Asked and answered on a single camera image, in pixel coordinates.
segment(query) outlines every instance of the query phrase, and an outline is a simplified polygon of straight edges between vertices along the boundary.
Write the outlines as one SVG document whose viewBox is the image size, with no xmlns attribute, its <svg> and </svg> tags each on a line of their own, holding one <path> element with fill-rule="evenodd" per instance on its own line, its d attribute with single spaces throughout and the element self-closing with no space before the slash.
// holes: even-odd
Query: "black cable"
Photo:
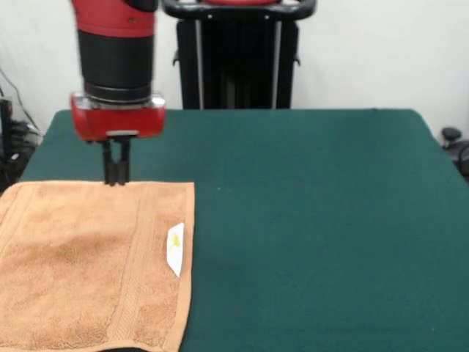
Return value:
<svg viewBox="0 0 469 352">
<path fill-rule="evenodd" d="M 18 90 L 18 88 L 13 84 L 13 82 L 11 82 L 11 80 L 8 78 L 8 76 L 6 75 L 6 73 L 3 71 L 3 69 L 0 67 L 0 73 L 1 75 L 3 76 L 3 78 L 5 78 L 5 81 L 8 82 L 8 84 L 10 86 L 12 86 L 12 88 L 15 90 L 16 92 L 16 96 L 18 97 L 18 102 L 20 104 L 20 107 L 21 109 L 23 110 L 24 114 L 26 115 L 26 117 L 28 118 L 29 122 L 34 126 L 34 128 L 36 128 L 36 130 L 38 132 L 40 132 L 40 129 L 37 127 L 36 123 L 34 122 L 34 120 L 32 119 L 31 115 L 28 113 L 28 111 L 26 110 L 26 108 L 24 107 L 23 105 L 23 101 L 21 100 L 21 96 L 20 96 L 20 92 Z"/>
</svg>

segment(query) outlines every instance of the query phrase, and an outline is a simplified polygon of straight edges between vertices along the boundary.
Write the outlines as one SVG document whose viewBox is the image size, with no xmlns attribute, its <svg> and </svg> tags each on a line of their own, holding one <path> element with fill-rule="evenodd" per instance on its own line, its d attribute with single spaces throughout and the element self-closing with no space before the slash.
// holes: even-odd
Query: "black cylindrical joint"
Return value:
<svg viewBox="0 0 469 352">
<path fill-rule="evenodd" d="M 104 37 L 78 31 L 85 92 L 114 103 L 146 100 L 153 76 L 153 36 Z"/>
</svg>

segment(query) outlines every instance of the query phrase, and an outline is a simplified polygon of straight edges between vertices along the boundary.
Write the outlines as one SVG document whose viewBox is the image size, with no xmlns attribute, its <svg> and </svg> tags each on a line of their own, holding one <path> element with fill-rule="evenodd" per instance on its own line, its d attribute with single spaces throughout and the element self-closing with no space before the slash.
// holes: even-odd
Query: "black knob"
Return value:
<svg viewBox="0 0 469 352">
<path fill-rule="evenodd" d="M 158 9 L 158 0 L 125 0 L 125 2 L 140 11 L 154 12 Z"/>
<path fill-rule="evenodd" d="M 447 142 L 455 142 L 457 139 L 461 138 L 461 131 L 457 128 L 447 127 L 441 131 L 443 138 Z"/>
</svg>

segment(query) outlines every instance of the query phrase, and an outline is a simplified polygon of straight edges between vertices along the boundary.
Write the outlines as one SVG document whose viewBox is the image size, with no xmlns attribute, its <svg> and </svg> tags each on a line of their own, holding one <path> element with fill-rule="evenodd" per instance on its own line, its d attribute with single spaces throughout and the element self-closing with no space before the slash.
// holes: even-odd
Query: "brown towel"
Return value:
<svg viewBox="0 0 469 352">
<path fill-rule="evenodd" d="M 0 351 L 177 351 L 191 300 L 192 183 L 19 183 L 0 198 Z M 185 224 L 178 278 L 168 230 Z"/>
</svg>

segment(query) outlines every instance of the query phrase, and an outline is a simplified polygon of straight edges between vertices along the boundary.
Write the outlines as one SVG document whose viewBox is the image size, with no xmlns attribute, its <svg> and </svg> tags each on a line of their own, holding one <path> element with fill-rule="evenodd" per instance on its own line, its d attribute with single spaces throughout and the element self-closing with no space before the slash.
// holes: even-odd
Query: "black stand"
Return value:
<svg viewBox="0 0 469 352">
<path fill-rule="evenodd" d="M 163 0 L 177 24 L 184 109 L 289 109 L 297 58 L 296 20 L 316 0 L 296 5 L 224 6 Z"/>
</svg>

